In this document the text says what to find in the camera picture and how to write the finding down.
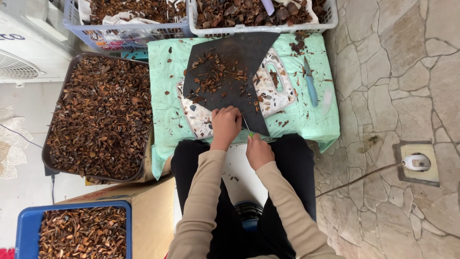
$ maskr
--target beige long sleeve shirt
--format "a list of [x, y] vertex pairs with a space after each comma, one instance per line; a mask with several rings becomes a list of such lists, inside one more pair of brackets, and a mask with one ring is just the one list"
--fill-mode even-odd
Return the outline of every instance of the beige long sleeve shirt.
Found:
[[[216, 228], [222, 167], [227, 152], [211, 150], [198, 158], [182, 220], [169, 246], [168, 259], [205, 259]], [[327, 244], [327, 236], [318, 229], [304, 209], [292, 186], [283, 178], [276, 163], [269, 162], [256, 171], [267, 188], [298, 259], [345, 259]], [[275, 255], [258, 259], [278, 259]]]

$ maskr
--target stone tile floor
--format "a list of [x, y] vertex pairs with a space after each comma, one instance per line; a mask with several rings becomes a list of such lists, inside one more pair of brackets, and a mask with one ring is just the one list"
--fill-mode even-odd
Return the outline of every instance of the stone tile floor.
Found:
[[323, 35], [341, 137], [317, 152], [316, 192], [393, 164], [392, 144], [430, 140], [440, 187], [396, 169], [317, 201], [318, 225], [347, 259], [460, 258], [460, 4], [337, 0]]

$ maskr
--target blue knife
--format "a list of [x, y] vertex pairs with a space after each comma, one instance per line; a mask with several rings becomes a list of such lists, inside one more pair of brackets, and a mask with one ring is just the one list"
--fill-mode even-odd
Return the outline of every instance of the blue knife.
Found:
[[305, 80], [307, 81], [308, 94], [310, 94], [310, 99], [313, 107], [318, 106], [318, 96], [316, 94], [315, 85], [313, 83], [313, 76], [311, 74], [310, 66], [308, 65], [307, 58], [304, 56], [304, 66], [305, 66]]

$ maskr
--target blue stool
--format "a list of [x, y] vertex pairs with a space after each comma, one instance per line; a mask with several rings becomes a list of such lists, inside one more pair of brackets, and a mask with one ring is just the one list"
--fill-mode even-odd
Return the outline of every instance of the blue stool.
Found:
[[257, 222], [262, 215], [264, 208], [253, 201], [240, 201], [234, 205], [236, 212], [240, 216], [243, 228], [246, 231], [256, 232]]

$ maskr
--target hand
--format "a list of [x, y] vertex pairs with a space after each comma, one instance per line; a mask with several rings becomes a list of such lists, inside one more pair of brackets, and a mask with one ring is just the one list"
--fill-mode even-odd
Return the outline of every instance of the hand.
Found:
[[243, 117], [238, 108], [229, 106], [220, 110], [215, 109], [212, 121], [214, 139], [210, 150], [227, 151], [241, 131], [242, 120]]
[[252, 138], [247, 136], [246, 157], [254, 171], [271, 161], [275, 161], [275, 154], [270, 145], [260, 140], [259, 133], [254, 134]]

